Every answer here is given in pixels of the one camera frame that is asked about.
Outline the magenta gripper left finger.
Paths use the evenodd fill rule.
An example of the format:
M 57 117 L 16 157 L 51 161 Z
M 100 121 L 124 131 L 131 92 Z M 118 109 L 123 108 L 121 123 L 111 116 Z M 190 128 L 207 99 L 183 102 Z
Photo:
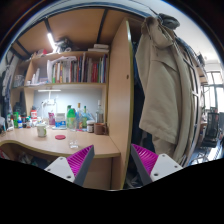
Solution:
M 45 171 L 82 186 L 94 155 L 94 146 L 90 145 L 68 157 L 58 157 Z

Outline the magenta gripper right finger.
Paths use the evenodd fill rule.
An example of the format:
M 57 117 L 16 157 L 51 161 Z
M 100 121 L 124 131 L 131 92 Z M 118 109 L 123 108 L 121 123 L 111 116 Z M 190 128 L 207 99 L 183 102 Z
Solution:
M 135 144 L 131 145 L 131 156 L 136 164 L 143 185 L 155 182 L 182 169 L 167 154 L 157 155 Z

